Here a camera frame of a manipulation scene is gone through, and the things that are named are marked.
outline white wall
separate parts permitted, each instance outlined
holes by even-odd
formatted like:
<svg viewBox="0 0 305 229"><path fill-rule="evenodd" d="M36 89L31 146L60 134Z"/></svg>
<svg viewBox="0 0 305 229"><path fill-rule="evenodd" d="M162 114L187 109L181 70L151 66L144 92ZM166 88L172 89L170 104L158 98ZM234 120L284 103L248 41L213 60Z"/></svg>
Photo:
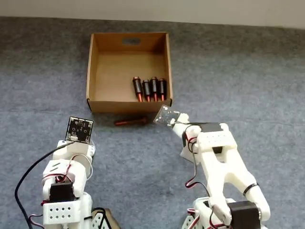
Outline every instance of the white wall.
<svg viewBox="0 0 305 229"><path fill-rule="evenodd" d="M182 21L305 29L305 0L0 0L1 16Z"/></svg>

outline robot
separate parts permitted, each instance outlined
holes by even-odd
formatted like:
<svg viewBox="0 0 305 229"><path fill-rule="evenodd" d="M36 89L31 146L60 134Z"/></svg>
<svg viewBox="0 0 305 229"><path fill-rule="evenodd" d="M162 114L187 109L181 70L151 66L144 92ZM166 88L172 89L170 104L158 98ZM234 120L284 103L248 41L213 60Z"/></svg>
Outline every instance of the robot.
<svg viewBox="0 0 305 229"><path fill-rule="evenodd" d="M93 121L70 117L65 140L48 155L48 162L42 174L43 225L32 220L37 215L26 214L18 198L18 189L34 163L20 180L15 197L28 226L43 229L119 229L119 225L108 209L92 208L92 198L84 191L87 180L93 174L92 161L95 145L91 140Z"/></svg>
<svg viewBox="0 0 305 229"><path fill-rule="evenodd" d="M208 196L198 198L188 209L182 229L267 229L270 208L255 177L247 170L229 127L225 123L192 123L187 114L163 105L155 123L165 125L183 140L181 156L194 163L195 175L185 186L192 187L197 164L207 179L202 184ZM233 184L247 199L225 198L224 183Z"/></svg>

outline black cylinder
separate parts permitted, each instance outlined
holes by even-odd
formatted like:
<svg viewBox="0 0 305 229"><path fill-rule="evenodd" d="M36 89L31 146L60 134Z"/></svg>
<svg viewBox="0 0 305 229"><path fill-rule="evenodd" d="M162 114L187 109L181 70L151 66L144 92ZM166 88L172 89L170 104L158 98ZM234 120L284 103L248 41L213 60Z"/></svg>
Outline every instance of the black cylinder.
<svg viewBox="0 0 305 229"><path fill-rule="evenodd" d="M160 79L159 80L159 94L164 94L164 99L166 99L166 80L165 79Z"/></svg>
<svg viewBox="0 0 305 229"><path fill-rule="evenodd" d="M149 81L148 80L143 80L142 86L143 86L144 95L145 96L150 96L151 95L151 89L149 87Z"/></svg>
<svg viewBox="0 0 305 229"><path fill-rule="evenodd" d="M141 79L139 77L134 77L132 82L135 94L142 94Z"/></svg>
<svg viewBox="0 0 305 229"><path fill-rule="evenodd" d="M158 92L158 79L156 77L151 79L151 91L152 93Z"/></svg>

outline gray carpet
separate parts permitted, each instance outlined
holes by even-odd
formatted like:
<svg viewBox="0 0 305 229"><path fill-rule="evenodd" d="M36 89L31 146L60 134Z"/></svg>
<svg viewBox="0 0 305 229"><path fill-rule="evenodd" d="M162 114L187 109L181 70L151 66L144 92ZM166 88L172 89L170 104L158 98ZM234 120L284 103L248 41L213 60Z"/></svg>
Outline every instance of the gray carpet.
<svg viewBox="0 0 305 229"><path fill-rule="evenodd" d="M227 122L271 208L270 229L304 228L305 31L172 22L0 18L0 228L26 228L13 192L64 138L70 115L93 118L97 145L86 191L123 229L179 229L200 187L181 141L154 126L113 127L85 101L93 32L168 31L173 107L193 121ZM39 164L20 189L40 213ZM199 179L205 182L200 173ZM232 186L225 196L243 199Z"/></svg>

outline cable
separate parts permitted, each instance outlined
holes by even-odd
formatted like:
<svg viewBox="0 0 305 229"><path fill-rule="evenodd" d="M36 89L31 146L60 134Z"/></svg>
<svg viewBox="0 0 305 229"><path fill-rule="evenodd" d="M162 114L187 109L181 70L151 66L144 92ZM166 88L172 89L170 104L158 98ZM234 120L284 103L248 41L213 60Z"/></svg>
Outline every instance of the cable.
<svg viewBox="0 0 305 229"><path fill-rule="evenodd" d="M204 187L204 189L205 189L205 191L206 191L208 197L210 197L210 193L209 193L208 188L206 187L205 184L203 184L203 183L201 183L201 182L199 182L199 181L196 181L196 182L191 183L191 182L196 178L196 176L197 176L197 162L196 162L195 154L194 154L194 152L193 152L193 148L190 150L190 152L192 153L193 159L194 159L194 176L193 176L191 179L189 179L189 180L185 183L185 187L187 187L187 188L192 188L192 187L194 187L195 185L200 184L200 185L202 185L202 186Z"/></svg>
<svg viewBox="0 0 305 229"><path fill-rule="evenodd" d="M65 178L67 178L71 183L72 183L72 179L69 177L69 176L67 176L67 174L62 174L62 173L52 173L52 174L48 174L48 175L46 175L46 176L44 176L43 178L42 178L42 180L44 180L45 178L47 178L47 177L53 177L53 176L62 176L62 177L65 177Z"/></svg>
<svg viewBox="0 0 305 229"><path fill-rule="evenodd" d="M190 224L190 226L187 229L193 229L193 227L197 224L197 222L199 221L200 216L196 216L196 218L194 219L194 221Z"/></svg>
<svg viewBox="0 0 305 229"><path fill-rule="evenodd" d="M214 213L214 207L212 207L212 212L211 212L211 215L210 215L210 219L209 219L209 223L210 223L210 229L219 229L219 227L223 227L225 226L224 224L217 224L217 225L214 225L213 222L212 222L212 215Z"/></svg>
<svg viewBox="0 0 305 229"><path fill-rule="evenodd" d="M28 227L29 229L33 229L32 225L31 225L31 220L29 219L28 217L28 214L27 212L25 211L23 205L21 204L20 200L19 200L19 197L18 197L18 190L20 188L20 185L22 184L22 182L24 181L25 177L31 172L31 170L37 166L37 164L39 162L41 162L43 159L47 158L48 156L50 156L51 154L53 154L55 151L59 150L59 149L62 149L62 148L65 148L66 146L68 145L71 145L73 144L74 142L69 142L67 144L64 144L60 147L57 147L56 149L48 152L46 155L44 155L43 157L41 157L40 159L38 159L33 165L30 166L30 168L23 174L22 178L20 179L20 181L18 182L17 186L16 186L16 189L15 189L15 199L16 199L16 202L21 210L21 212L23 213L23 216L25 218L25 220L27 221L27 224L28 224Z"/></svg>
<svg viewBox="0 0 305 229"><path fill-rule="evenodd" d="M71 161L72 161L74 158L76 158L77 156L83 156L83 157L86 158L87 161L89 162L89 164L90 164L90 174L89 174L89 176L87 177L87 180L89 180L89 179L92 177L92 175L93 175L93 166L92 166L92 163L91 163L90 159L89 159L85 154L75 154L75 155L73 155L73 157L71 157L71 159L70 159L70 163L71 163Z"/></svg>
<svg viewBox="0 0 305 229"><path fill-rule="evenodd" d="M190 151L191 153L197 154L197 153L195 153L194 150L193 150L193 146L194 146L194 144L197 143L197 141L191 143L191 141L194 140L194 139L197 139L197 137L191 137L190 140L187 141L187 148L189 149L189 151Z"/></svg>
<svg viewBox="0 0 305 229"><path fill-rule="evenodd" d="M41 217L41 216L43 216L43 215L42 215L42 214L41 214L41 215L32 214L32 215L30 215L29 220L30 220L31 224L33 224L33 225L35 225L35 226L37 226L37 227L40 227L40 228L44 229L44 226L43 226L43 225L41 225L41 224L39 224L39 223L36 223L36 222L34 222L34 221L31 219L32 217Z"/></svg>

